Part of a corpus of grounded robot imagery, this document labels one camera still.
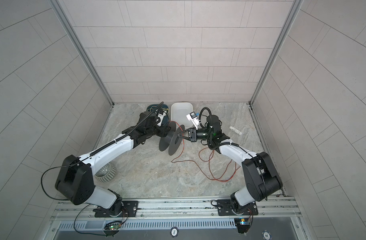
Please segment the grey perforated cable spool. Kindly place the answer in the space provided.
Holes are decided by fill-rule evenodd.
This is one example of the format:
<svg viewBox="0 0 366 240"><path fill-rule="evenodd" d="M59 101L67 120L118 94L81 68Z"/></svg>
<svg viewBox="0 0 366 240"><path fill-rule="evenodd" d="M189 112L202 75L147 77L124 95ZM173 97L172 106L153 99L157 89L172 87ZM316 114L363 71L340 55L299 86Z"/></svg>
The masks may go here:
<svg viewBox="0 0 366 240"><path fill-rule="evenodd" d="M183 140L178 136L178 133L184 131L185 126L184 125L177 126L177 123L169 122L167 129L169 130L167 135L160 139L159 150L161 152L168 150L168 154L172 156L176 153Z"/></svg>

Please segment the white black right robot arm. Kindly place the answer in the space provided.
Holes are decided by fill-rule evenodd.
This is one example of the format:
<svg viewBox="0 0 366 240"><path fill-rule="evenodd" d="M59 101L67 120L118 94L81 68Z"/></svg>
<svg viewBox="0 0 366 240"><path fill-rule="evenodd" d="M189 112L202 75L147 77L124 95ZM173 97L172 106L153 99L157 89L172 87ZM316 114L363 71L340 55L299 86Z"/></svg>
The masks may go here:
<svg viewBox="0 0 366 240"><path fill-rule="evenodd" d="M209 108L204 107L199 115L191 112L186 117L194 126L178 133L180 138L190 142L205 140L210 150L229 157L243 169L245 186L231 194L230 207L236 215L246 211L252 215L251 203L267 199L282 188L282 180L269 154L251 152L233 142L222 132L221 120Z"/></svg>

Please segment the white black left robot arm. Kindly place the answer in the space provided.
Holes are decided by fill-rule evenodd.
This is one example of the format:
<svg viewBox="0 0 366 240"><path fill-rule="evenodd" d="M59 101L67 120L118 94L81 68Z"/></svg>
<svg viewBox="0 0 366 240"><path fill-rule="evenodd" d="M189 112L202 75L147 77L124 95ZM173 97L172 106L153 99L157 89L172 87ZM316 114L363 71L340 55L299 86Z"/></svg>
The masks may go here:
<svg viewBox="0 0 366 240"><path fill-rule="evenodd" d="M140 114L138 123L122 131L115 139L100 148L76 157L70 155L58 167L59 174L54 187L65 200L74 205L91 204L106 211L106 216L117 217L124 212L122 197L111 190L97 187L94 175L105 165L153 136L165 137L171 130L163 125L165 115L163 103L151 111Z"/></svg>

